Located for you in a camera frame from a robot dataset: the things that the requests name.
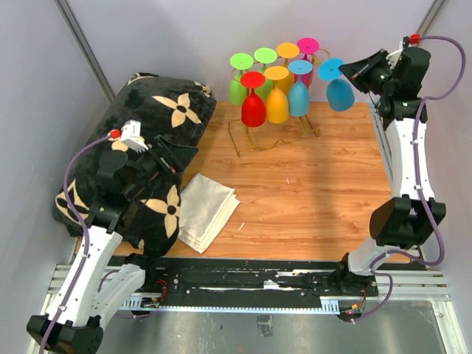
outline white cloth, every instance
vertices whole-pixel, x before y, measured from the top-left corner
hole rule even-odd
[[[198,173],[181,192],[178,238],[203,253],[239,203],[235,190]]]

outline black pillow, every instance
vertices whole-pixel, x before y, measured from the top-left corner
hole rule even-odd
[[[177,145],[196,146],[208,126],[216,101],[211,90],[190,80],[158,77],[154,74],[135,74],[118,93],[101,119],[88,143],[121,128],[128,120],[141,122],[141,135],[152,142],[162,135]],[[101,155],[109,150],[135,153],[118,141],[105,142],[83,154],[69,177],[69,195],[80,214],[86,218],[97,190],[94,181]],[[180,189],[182,173],[159,175],[139,197],[139,210],[128,228],[125,240],[138,248],[145,242],[144,252],[151,257],[165,255],[178,235]],[[71,236],[82,235],[77,219],[67,208],[62,188],[55,198],[53,217],[65,224]]]

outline metal floor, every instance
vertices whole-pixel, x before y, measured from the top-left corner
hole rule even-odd
[[[271,321],[270,328],[268,316],[254,313],[186,312],[113,319],[98,353],[446,353],[430,302],[391,301],[356,325],[333,315],[274,314]]]

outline wooden table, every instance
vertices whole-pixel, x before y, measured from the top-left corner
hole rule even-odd
[[[203,254],[177,240],[168,256],[340,260],[369,237],[370,215],[390,198],[390,189],[367,104],[339,113],[312,103],[308,117],[320,127],[319,137],[240,158],[227,131],[228,121],[239,116],[240,107],[218,103],[183,187],[202,173],[235,188],[240,206]],[[284,125],[266,123],[254,136],[264,145],[299,130],[291,118]],[[244,144],[240,125],[235,135]],[[123,243],[116,254],[133,251]]]

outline white wall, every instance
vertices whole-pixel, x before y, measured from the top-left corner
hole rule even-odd
[[[333,56],[360,60],[397,49],[431,1],[69,0],[115,91],[143,71],[205,82],[218,100],[227,99],[236,52],[310,36]],[[315,81],[312,98],[325,100],[325,88]]]
[[[51,205],[108,103],[53,1],[2,1],[0,48],[0,351],[25,353],[27,322],[73,247]]]
[[[446,203],[447,215],[440,225],[445,237],[446,257],[440,268],[447,278],[462,332],[472,350],[472,24],[470,0],[450,0],[431,35],[457,39],[468,55],[468,66],[458,89],[448,98],[428,103],[426,152],[428,173],[438,201]],[[423,81],[422,94],[438,95],[457,77],[458,51],[450,44],[425,41],[431,66]],[[426,244],[428,259],[437,258],[437,243]]]

